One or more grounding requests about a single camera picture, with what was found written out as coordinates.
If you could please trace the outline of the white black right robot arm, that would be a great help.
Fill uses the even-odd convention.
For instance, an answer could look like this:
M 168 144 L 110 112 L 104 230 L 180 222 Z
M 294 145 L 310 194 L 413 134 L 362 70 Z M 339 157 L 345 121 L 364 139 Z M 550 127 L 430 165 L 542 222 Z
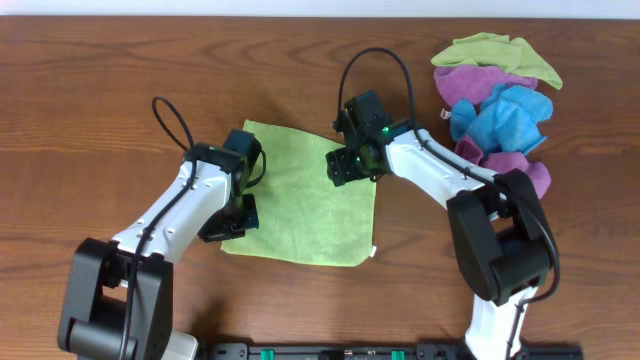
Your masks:
M 408 180 L 448 215 L 459 271 L 474 294 L 464 343 L 474 359 L 527 359 L 520 340 L 527 308 L 549 298 L 559 254 L 538 196 L 520 170 L 482 169 L 424 129 L 385 128 L 326 155 L 334 185 L 389 174 Z

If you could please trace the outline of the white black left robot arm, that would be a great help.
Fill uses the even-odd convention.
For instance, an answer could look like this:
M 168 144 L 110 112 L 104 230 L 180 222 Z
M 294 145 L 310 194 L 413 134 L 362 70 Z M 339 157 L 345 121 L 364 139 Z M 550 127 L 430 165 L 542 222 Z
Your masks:
M 263 151 L 253 136 L 188 150 L 176 179 L 131 226 L 76 249 L 57 343 L 81 359 L 195 359 L 173 327 L 174 267 L 195 238 L 219 242 L 259 226 L 247 188 Z

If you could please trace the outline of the light green microfiber cloth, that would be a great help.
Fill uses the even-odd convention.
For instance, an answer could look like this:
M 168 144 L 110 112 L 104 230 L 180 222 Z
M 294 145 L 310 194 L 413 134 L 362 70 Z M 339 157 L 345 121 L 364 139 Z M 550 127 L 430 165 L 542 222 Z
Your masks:
M 221 250 L 317 266 L 355 267 L 368 259 L 374 252 L 376 184 L 333 184 L 325 155 L 341 145 L 249 119 L 243 129 L 256 136 L 267 157 L 256 165 L 264 177 L 250 189 L 259 228 L 224 241 Z

